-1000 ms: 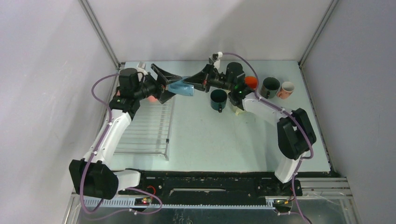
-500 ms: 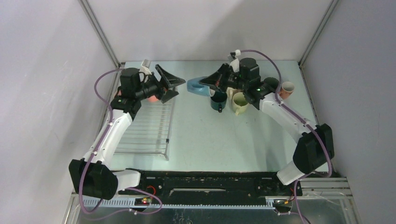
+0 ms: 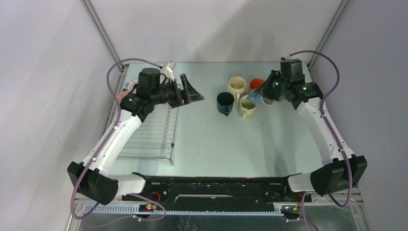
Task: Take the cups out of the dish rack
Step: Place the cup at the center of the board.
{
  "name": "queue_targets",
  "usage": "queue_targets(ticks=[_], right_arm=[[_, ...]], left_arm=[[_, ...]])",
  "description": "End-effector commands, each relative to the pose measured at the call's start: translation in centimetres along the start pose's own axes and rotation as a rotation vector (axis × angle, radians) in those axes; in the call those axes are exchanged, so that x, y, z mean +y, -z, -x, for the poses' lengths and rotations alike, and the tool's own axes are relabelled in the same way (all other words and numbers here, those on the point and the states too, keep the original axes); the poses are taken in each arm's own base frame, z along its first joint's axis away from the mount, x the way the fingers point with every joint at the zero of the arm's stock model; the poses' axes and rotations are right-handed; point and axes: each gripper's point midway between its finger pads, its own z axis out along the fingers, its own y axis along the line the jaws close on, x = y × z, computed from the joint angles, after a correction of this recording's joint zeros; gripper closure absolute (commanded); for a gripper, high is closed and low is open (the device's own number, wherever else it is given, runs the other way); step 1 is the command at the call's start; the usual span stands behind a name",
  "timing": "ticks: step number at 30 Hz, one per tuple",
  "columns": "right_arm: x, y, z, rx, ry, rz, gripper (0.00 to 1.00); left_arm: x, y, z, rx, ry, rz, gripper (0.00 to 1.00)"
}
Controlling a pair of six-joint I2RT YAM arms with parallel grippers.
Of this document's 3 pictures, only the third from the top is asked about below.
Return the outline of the orange mug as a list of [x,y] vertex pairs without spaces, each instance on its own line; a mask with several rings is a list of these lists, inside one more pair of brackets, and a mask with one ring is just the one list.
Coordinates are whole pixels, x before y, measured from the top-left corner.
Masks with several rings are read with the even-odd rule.
[[260,78],[254,78],[250,81],[249,87],[248,87],[248,92],[251,92],[252,90],[261,87],[264,84],[264,80]]

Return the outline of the blue mug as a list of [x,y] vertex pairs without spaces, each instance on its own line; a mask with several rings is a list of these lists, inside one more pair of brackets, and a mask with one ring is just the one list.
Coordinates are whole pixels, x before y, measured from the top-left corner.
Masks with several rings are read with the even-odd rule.
[[261,104],[261,105],[272,105],[274,103],[274,100],[269,100],[260,94],[254,93],[254,90],[250,91],[248,93],[247,100],[256,103],[256,104]]

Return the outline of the teal green mug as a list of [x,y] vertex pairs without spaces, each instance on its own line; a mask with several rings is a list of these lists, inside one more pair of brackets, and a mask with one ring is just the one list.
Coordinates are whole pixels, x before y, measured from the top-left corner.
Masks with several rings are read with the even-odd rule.
[[229,116],[232,112],[235,99],[230,92],[221,92],[217,95],[217,110],[224,116]]

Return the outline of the cream mug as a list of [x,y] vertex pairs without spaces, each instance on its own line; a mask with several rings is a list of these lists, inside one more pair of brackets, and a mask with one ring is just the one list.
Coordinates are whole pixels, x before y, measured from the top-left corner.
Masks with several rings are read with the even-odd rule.
[[246,80],[243,77],[235,76],[228,81],[227,92],[231,93],[236,103],[245,95]]

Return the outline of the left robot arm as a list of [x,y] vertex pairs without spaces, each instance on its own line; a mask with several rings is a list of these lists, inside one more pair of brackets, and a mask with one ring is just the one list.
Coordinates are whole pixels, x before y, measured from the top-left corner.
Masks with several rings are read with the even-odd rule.
[[72,162],[67,172],[74,192],[107,205],[119,195],[133,193],[140,200],[151,197],[152,187],[141,174],[116,175],[110,171],[131,135],[142,125],[156,105],[168,104],[172,109],[204,100],[188,81],[180,75],[178,83],[164,69],[143,68],[139,72],[135,90],[128,93],[117,106],[116,118],[102,139],[80,163]]

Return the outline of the light green mug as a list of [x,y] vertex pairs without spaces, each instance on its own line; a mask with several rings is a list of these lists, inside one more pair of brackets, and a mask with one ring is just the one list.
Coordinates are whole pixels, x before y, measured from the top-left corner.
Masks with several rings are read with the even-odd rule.
[[248,100],[248,95],[242,96],[239,101],[239,114],[243,119],[252,117],[257,108],[257,104]]

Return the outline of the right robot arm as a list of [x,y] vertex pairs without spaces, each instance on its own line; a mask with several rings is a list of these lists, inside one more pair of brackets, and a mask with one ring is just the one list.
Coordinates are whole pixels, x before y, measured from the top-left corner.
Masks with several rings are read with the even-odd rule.
[[323,94],[315,82],[306,82],[305,76],[285,77],[272,71],[268,79],[249,93],[260,100],[287,100],[307,123],[318,147],[322,167],[288,177],[280,187],[280,196],[292,201],[299,192],[316,192],[323,196],[352,189],[367,168],[364,156],[356,156],[348,147],[323,102]]

